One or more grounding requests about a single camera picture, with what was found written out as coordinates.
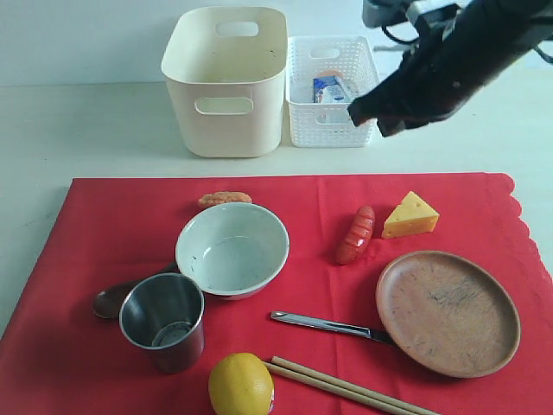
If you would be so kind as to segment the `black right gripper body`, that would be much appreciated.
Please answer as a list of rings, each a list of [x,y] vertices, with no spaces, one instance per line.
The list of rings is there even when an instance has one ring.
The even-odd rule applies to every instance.
[[[454,115],[476,92],[536,46],[533,1],[472,1],[444,23],[416,26],[418,42],[379,86],[397,116]]]

